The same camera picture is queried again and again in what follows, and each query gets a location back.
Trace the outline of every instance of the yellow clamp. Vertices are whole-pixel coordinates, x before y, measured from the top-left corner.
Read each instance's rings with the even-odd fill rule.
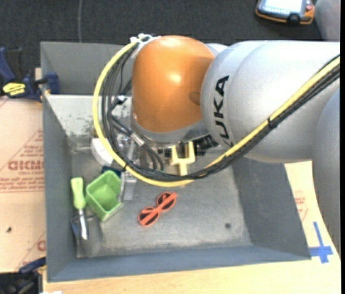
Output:
[[[179,165],[179,175],[187,175],[187,165],[196,161],[195,147],[192,141],[185,144],[185,157],[178,157],[176,146],[171,148],[171,158],[169,163],[171,165]]]

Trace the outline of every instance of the blue cross marking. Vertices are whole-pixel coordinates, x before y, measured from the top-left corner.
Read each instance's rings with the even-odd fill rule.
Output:
[[[310,255],[312,257],[319,256],[321,263],[328,263],[329,259],[327,256],[333,255],[332,248],[330,246],[324,246],[324,242],[322,240],[321,234],[319,233],[319,228],[317,222],[314,221],[314,228],[317,233],[317,237],[319,240],[319,246],[317,247],[309,247]]]

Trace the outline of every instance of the green cup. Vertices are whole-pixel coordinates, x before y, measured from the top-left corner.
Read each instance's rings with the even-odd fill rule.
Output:
[[[121,179],[111,170],[107,170],[88,184],[87,205],[101,221],[106,221],[123,206],[117,199],[120,189]]]

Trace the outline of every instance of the green handle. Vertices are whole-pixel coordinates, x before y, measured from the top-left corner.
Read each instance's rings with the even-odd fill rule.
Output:
[[[70,186],[73,192],[73,205],[77,210],[84,209],[86,206],[86,198],[83,192],[83,179],[73,178],[70,180]]]

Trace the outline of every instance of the yellow cable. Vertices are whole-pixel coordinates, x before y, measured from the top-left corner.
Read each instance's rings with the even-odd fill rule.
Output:
[[[106,150],[109,152],[109,154],[113,157],[113,159],[121,166],[126,167],[126,171],[131,173],[134,177],[140,179],[141,181],[144,181],[148,184],[155,185],[155,186],[161,186],[161,187],[175,187],[175,186],[184,186],[186,184],[192,183],[193,179],[186,179],[181,181],[172,181],[172,182],[166,182],[166,181],[156,181],[154,179],[146,178],[143,175],[140,175],[136,171],[134,171],[132,168],[127,166],[126,162],[122,160],[112,149],[111,145],[105,138],[102,128],[99,124],[98,119],[98,102],[99,102],[99,95],[100,90],[102,88],[102,84],[104,79],[107,76],[107,73],[110,71],[111,67],[116,63],[121,56],[123,56],[126,52],[129,51],[132,47],[134,47],[138,41],[140,41],[141,38],[137,39],[136,41],[126,45],[124,48],[122,48],[120,51],[118,51],[113,58],[107,63],[105,68],[102,70],[98,80],[97,84],[95,86],[94,91],[94,98],[92,101],[92,118],[94,120],[94,126],[95,131],[102,143],[102,145],[106,148]],[[285,112],[292,104],[294,104],[304,93],[307,92],[307,90],[312,87],[317,81],[319,81],[321,78],[325,77],[334,67],[336,67],[340,62],[340,56],[336,57],[333,61],[331,61],[329,64],[327,64],[324,68],[322,68],[318,73],[313,75],[294,95],[292,95],[279,109],[277,109],[275,112],[272,113],[272,115],[269,117],[269,120],[273,121],[277,116],[282,114],[282,112]],[[258,125],[252,132],[250,132],[247,136],[243,137],[241,141],[239,141],[237,144],[235,144],[232,148],[227,150],[223,155],[215,159],[213,162],[211,162],[207,167],[219,163],[223,158],[226,156],[230,156],[234,152],[238,151],[241,147],[243,147],[245,144],[247,144],[253,137],[255,137],[262,129],[264,129],[267,125],[269,125],[268,119],[266,119],[264,122],[262,122],[260,125]]]

